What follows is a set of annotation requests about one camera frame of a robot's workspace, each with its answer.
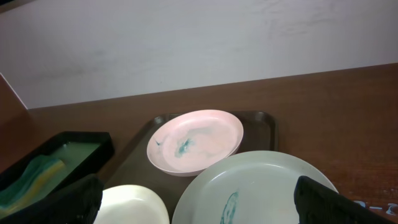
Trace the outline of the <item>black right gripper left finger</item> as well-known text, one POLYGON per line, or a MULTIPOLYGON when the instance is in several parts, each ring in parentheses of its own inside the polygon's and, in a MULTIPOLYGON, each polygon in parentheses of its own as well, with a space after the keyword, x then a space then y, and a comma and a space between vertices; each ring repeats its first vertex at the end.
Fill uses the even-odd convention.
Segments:
POLYGON ((104 184, 94 174, 1 219, 1 224, 93 224, 104 184))

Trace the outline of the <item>green yellow sponge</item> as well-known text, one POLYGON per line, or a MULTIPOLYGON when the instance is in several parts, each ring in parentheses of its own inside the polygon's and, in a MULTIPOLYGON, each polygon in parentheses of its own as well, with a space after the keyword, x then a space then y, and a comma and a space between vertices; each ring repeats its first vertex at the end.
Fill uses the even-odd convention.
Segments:
POLYGON ((22 175, 4 190, 1 190, 1 213, 11 214, 28 206, 40 189, 65 163, 50 156, 40 155, 31 160, 22 175))

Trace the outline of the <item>pale green large plate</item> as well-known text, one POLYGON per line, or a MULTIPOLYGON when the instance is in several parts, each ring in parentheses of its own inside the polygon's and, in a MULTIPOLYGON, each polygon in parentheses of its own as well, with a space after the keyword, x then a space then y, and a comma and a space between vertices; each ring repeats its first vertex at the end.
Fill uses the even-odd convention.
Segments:
POLYGON ((294 190, 302 175, 336 189, 317 168, 289 154, 233 155, 205 169, 189 184, 172 224, 298 223, 294 190))

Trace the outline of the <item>pink plate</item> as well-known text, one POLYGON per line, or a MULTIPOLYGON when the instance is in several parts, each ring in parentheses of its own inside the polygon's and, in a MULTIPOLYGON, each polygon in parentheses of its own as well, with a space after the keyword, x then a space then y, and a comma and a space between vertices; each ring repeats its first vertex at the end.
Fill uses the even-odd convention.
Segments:
POLYGON ((182 114, 163 124, 150 137, 150 163, 169 175, 190 177, 232 156, 243 140, 242 122, 220 110, 182 114))

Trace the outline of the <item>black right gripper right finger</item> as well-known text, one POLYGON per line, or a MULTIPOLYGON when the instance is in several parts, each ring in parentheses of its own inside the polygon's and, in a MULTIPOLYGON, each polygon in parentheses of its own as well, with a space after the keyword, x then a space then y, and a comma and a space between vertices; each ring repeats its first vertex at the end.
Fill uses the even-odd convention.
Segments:
POLYGON ((296 183, 294 204, 299 224, 394 224, 304 175, 296 183))

